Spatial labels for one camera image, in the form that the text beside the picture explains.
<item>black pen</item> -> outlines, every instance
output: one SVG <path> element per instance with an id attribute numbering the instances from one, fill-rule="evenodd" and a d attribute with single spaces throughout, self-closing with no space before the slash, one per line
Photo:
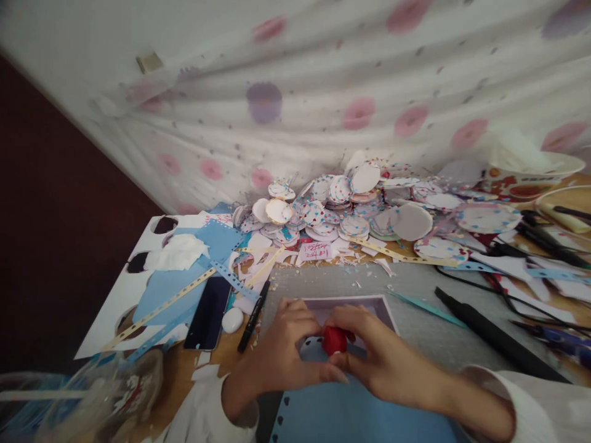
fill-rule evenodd
<path id="1" fill-rule="evenodd" d="M 260 291 L 260 297 L 257 300 L 257 303 L 254 305 L 254 309 L 252 310 L 251 317 L 248 319 L 248 323 L 246 324 L 246 329 L 242 334 L 242 338 L 240 339 L 240 344 L 238 345 L 238 352 L 243 353 L 246 350 L 246 346 L 248 345 L 248 341 L 251 339 L 251 335 L 254 332 L 254 327 L 257 325 L 257 320 L 259 319 L 260 310 L 263 308 L 265 304 L 265 300 L 267 299 L 267 292 L 269 292 L 269 286 L 271 286 L 271 282 L 267 280 L 263 289 Z"/>
<path id="2" fill-rule="evenodd" d="M 472 306 L 460 303 L 439 287 L 435 288 L 435 295 L 448 307 L 453 315 L 466 323 L 473 332 L 491 345 L 519 371 L 545 380 L 571 383 Z"/>

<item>wooden table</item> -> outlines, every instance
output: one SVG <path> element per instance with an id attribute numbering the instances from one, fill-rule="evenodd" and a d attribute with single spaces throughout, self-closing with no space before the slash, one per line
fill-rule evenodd
<path id="1" fill-rule="evenodd" d="M 572 183 L 573 180 L 576 180 L 575 185 L 591 185 L 591 177 L 576 174 L 574 177 L 568 178 L 566 180 L 567 183 Z M 566 207 L 570 207 L 573 209 L 583 210 L 586 212 L 591 212 L 591 199 L 583 198 L 583 195 L 589 195 L 589 190 L 572 190 L 564 193 L 560 193 L 554 196 L 548 197 L 548 202 L 552 204 L 561 204 Z M 517 209 L 527 209 L 531 207 L 531 203 L 529 204 L 520 204 L 517 205 Z M 588 238 L 591 239 L 591 234 L 586 234 Z M 540 250 L 536 245 L 524 240 L 519 239 L 518 242 L 520 244 L 526 244 L 529 250 L 533 253 L 539 253 L 541 255 L 546 255 L 544 251 Z M 407 255 L 407 256 L 414 256 L 412 251 L 412 243 L 413 242 L 403 242 L 405 245 L 404 249 L 401 249 L 397 243 L 391 242 L 388 245 L 389 249 L 395 250 L 396 252 Z M 584 249 L 591 250 L 591 243 L 589 242 L 581 242 L 581 246 Z M 388 261 L 390 259 L 385 255 L 379 253 L 376 255 L 375 258 L 387 258 Z M 330 266 L 329 263 L 322 262 L 322 266 Z M 516 285 L 518 285 L 521 289 L 530 293 L 533 296 L 533 293 L 529 290 L 529 287 L 525 285 L 523 282 L 513 280 Z M 585 306 L 583 303 L 579 303 L 576 300 L 565 298 L 560 296 L 556 293 L 555 290 L 552 290 L 551 300 L 549 302 L 550 305 L 565 309 L 574 314 L 577 322 L 581 326 L 591 327 L 591 308 Z M 247 355 L 248 352 L 251 352 L 251 346 L 254 344 L 257 334 L 253 334 L 251 338 L 250 345 L 248 346 L 246 352 L 240 355 L 236 349 L 238 347 L 238 343 L 244 329 L 246 328 L 247 319 L 245 317 L 244 323 L 242 328 L 234 334 L 222 334 L 218 347 L 215 351 L 211 354 L 211 364 L 219 364 L 220 369 L 218 372 L 218 376 L 222 377 L 225 374 L 232 371 L 235 364 L 244 356 Z M 178 411 L 181 403 L 187 396 L 189 390 L 193 387 L 193 382 L 191 381 L 191 376 L 195 371 L 195 362 L 196 359 L 199 357 L 199 351 L 193 351 L 189 349 L 184 349 L 182 345 L 176 345 L 165 355 L 164 357 L 164 381 L 162 385 L 162 389 L 159 395 L 158 400 L 152 410 L 152 413 L 149 419 L 139 425 L 135 431 L 134 435 L 131 439 L 133 443 L 142 442 L 146 437 L 152 437 L 155 439 L 158 437 L 163 429 L 172 421 L 174 415 Z M 561 359 L 565 362 L 568 366 L 569 370 L 572 370 L 587 386 L 591 386 L 591 371 L 578 366 L 575 363 L 561 357 Z"/>

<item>scissors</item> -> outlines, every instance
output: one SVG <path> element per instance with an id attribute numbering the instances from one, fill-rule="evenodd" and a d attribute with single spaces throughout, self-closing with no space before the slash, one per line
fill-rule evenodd
<path id="1" fill-rule="evenodd" d="M 513 320 L 509 321 L 525 329 L 527 333 L 540 340 L 548 348 L 573 357 L 581 366 L 591 369 L 591 340 L 546 326 L 529 325 Z"/>

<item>dark red wall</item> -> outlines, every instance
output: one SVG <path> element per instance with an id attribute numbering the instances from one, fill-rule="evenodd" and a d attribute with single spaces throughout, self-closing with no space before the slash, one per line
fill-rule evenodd
<path id="1" fill-rule="evenodd" d="M 0 372 L 72 372 L 150 217 L 163 211 L 0 58 Z"/>

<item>white cloth backdrop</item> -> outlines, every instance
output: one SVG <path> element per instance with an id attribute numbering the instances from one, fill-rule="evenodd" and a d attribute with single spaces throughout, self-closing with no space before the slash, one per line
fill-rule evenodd
<path id="1" fill-rule="evenodd" d="M 544 150 L 591 140 L 590 0 L 217 3 L 195 26 L 227 25 L 194 55 L 97 99 L 169 212 L 298 188 L 356 150 L 420 172 L 514 125 Z"/>

